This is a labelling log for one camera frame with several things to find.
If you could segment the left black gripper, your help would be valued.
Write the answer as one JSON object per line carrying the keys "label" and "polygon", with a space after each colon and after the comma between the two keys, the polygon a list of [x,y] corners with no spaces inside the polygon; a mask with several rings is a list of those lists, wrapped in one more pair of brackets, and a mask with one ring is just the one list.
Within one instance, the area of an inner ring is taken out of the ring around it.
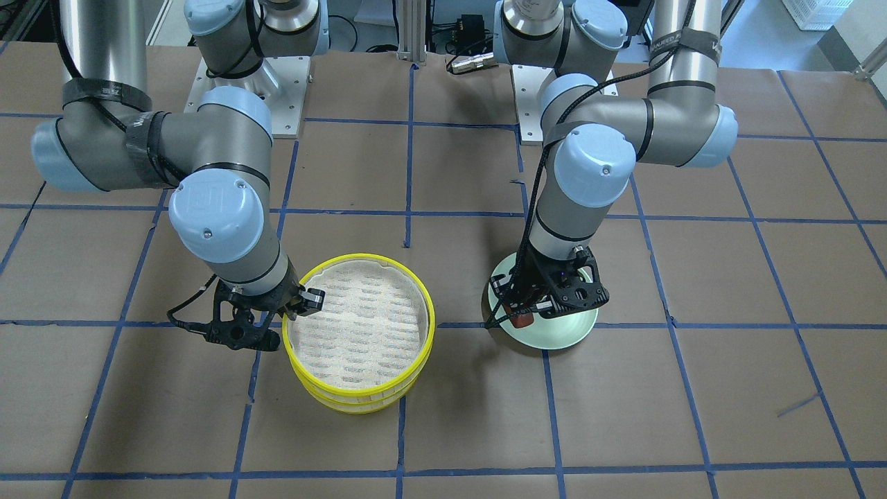
{"label": "left black gripper", "polygon": [[565,260],[526,247],[518,264],[494,272],[490,291],[491,308],[503,308],[506,319],[530,313],[555,319],[601,308],[611,300],[586,246],[574,246]]}

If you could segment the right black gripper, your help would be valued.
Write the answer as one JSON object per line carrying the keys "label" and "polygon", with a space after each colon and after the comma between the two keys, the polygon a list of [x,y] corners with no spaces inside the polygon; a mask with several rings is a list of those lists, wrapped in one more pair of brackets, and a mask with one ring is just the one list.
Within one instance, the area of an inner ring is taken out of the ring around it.
{"label": "right black gripper", "polygon": [[204,339],[231,350],[278,351],[281,338],[270,328],[275,315],[291,319],[320,312],[326,292],[286,279],[258,296],[238,293],[224,281],[213,291],[213,316]]}

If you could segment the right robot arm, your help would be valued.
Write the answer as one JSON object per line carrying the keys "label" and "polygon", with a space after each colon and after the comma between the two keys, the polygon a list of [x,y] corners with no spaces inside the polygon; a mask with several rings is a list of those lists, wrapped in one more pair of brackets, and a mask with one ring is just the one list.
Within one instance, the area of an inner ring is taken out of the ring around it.
{"label": "right robot arm", "polygon": [[225,80],[193,112],[154,110],[147,95],[146,36],[135,1],[51,1],[69,79],[62,116],[39,124],[30,151],[41,176],[69,192],[169,189],[168,217],[216,285],[210,322],[178,328],[232,350],[276,351],[275,316],[319,312],[324,292],[305,288],[270,222],[272,113],[234,81],[273,55],[319,55],[319,1],[188,1],[184,15],[209,77]]}

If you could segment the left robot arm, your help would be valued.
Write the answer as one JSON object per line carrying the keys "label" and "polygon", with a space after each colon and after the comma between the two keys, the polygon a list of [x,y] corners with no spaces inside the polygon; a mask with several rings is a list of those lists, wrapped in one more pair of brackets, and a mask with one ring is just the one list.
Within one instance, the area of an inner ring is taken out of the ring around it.
{"label": "left robot arm", "polygon": [[[635,166],[721,164],[738,122],[716,102],[718,1],[656,1],[649,66],[620,79],[608,74],[628,22],[614,3],[500,1],[496,15],[496,59],[554,73],[538,97],[543,149],[516,264],[490,282],[489,325],[524,328],[607,304],[590,239]],[[644,76],[643,97],[607,94]]]}

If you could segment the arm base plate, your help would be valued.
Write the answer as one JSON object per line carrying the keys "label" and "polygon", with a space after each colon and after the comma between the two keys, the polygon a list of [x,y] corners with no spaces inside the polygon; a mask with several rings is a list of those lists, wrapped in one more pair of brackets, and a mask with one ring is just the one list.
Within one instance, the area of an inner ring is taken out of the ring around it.
{"label": "arm base plate", "polygon": [[580,73],[557,77],[549,67],[511,67],[520,144],[541,145],[544,127],[598,82]]}
{"label": "arm base plate", "polygon": [[205,60],[200,60],[184,111],[196,112],[197,102],[210,89],[238,86],[249,89],[263,99],[270,110],[270,129],[275,139],[298,139],[310,83],[311,62],[313,58],[310,56],[265,59],[263,66],[253,75],[225,80],[208,77],[208,66]]}

